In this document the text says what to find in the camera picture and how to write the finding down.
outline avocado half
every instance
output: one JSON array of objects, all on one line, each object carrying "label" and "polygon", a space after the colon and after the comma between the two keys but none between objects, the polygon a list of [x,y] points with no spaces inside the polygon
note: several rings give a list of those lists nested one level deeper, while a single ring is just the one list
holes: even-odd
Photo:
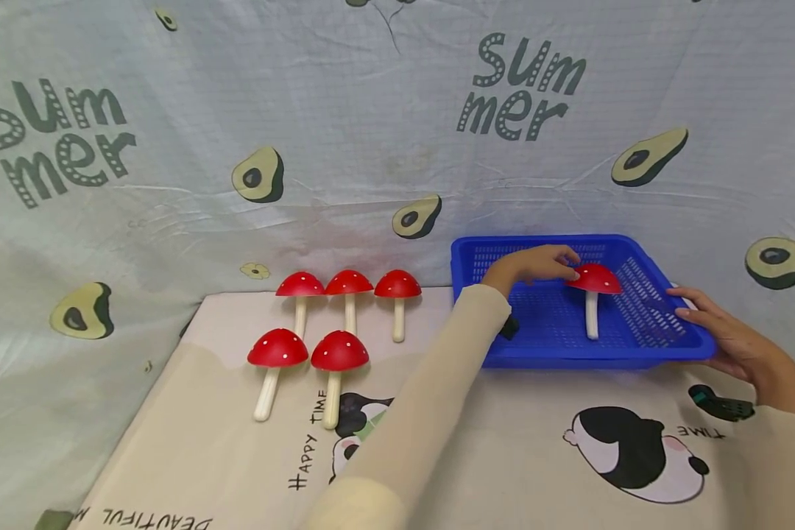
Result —
[{"label": "avocado half", "polygon": [[174,20],[174,17],[170,16],[167,11],[160,9],[153,10],[156,13],[156,18],[159,19],[159,22],[162,22],[162,26],[165,27],[169,32],[176,32],[177,30],[177,22]]},{"label": "avocado half", "polygon": [[112,289],[100,281],[71,292],[50,313],[50,327],[74,339],[106,339],[115,330],[109,318]]},{"label": "avocado half", "polygon": [[795,241],[786,238],[756,241],[745,253],[745,270],[766,289],[795,286]]},{"label": "avocado half", "polygon": [[689,129],[678,127],[653,138],[637,141],[630,149],[622,152],[613,164],[613,182],[629,188],[650,183],[681,152],[688,139]]},{"label": "avocado half", "polygon": [[274,202],[283,196],[283,160],[274,147],[261,147],[233,168],[233,187],[250,202]]},{"label": "avocado half", "polygon": [[424,238],[442,212],[442,198],[428,195],[400,208],[392,217],[392,230],[403,239]]}]

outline cartoon panda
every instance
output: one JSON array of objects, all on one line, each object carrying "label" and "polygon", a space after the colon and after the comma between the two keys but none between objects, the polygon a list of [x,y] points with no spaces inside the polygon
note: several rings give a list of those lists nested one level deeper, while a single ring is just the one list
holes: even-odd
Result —
[{"label": "cartoon panda", "polygon": [[704,489],[710,468],[665,426],[621,407],[578,413],[563,436],[605,481],[644,501],[677,504]]},{"label": "cartoon panda", "polygon": [[347,461],[359,448],[359,445],[371,434],[383,417],[386,409],[392,405],[393,398],[388,400],[371,400],[356,392],[346,392],[339,399],[339,423],[336,434],[340,436],[333,445],[333,475],[330,483],[344,469]]}]

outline wrinkled fabric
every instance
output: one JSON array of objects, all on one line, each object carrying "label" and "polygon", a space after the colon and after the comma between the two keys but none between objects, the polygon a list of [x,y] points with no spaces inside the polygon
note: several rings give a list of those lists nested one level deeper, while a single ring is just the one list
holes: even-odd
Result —
[{"label": "wrinkled fabric", "polygon": [[204,296],[511,233],[632,236],[795,356],[745,264],[795,241],[795,0],[0,1],[0,529],[80,505]]}]

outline blue plastic basket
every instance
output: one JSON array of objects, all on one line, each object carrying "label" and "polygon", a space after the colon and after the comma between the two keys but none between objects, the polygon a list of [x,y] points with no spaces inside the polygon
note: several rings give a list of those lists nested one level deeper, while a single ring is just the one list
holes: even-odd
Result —
[{"label": "blue plastic basket", "polygon": [[538,245],[569,245],[583,263],[600,263],[621,282],[623,294],[598,297],[597,341],[586,337],[586,294],[561,280],[516,284],[509,295],[520,330],[511,341],[498,336],[483,367],[518,369],[622,369],[666,361],[701,361],[716,351],[712,336],[678,319],[682,299],[665,290],[669,280],[636,241],[615,234],[461,238],[451,246],[453,298],[480,283],[507,253]]}]

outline finger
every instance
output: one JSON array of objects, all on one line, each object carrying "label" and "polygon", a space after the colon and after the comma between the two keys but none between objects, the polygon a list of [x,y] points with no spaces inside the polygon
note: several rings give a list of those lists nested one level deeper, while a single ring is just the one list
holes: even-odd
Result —
[{"label": "finger", "polygon": [[703,291],[692,288],[683,288],[683,286],[680,286],[680,288],[668,289],[666,292],[671,296],[684,297],[684,299],[694,303],[694,305],[700,309],[700,311],[708,311],[719,318],[731,318],[727,311],[719,307],[717,303],[713,302],[709,296],[704,294]]},{"label": "finger", "polygon": [[715,316],[715,314],[709,311],[695,311],[695,309],[680,307],[675,309],[675,314],[683,320],[686,320],[686,322],[692,322],[693,324],[698,324],[700,327],[706,328],[707,331],[716,337],[723,337],[730,334],[727,321]]},{"label": "finger", "polygon": [[565,257],[571,263],[580,263],[580,256],[568,245],[559,246],[559,257]]},{"label": "finger", "polygon": [[580,274],[577,274],[577,271],[575,269],[572,269],[569,266],[564,266],[564,264],[559,264],[559,263],[554,264],[553,273],[554,277],[568,281],[575,281],[578,278],[580,278]]}]

